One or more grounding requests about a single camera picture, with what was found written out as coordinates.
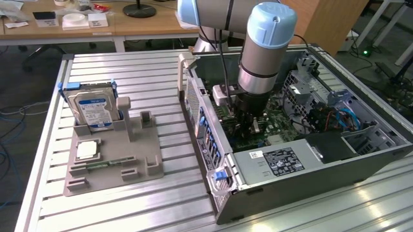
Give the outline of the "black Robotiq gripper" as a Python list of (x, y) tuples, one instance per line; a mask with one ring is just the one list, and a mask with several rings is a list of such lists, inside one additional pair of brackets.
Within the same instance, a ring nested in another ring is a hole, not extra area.
[(241, 126), (252, 124), (253, 117), (263, 114), (268, 101), (268, 93), (251, 94), (248, 92), (237, 94), (235, 97), (235, 117)]

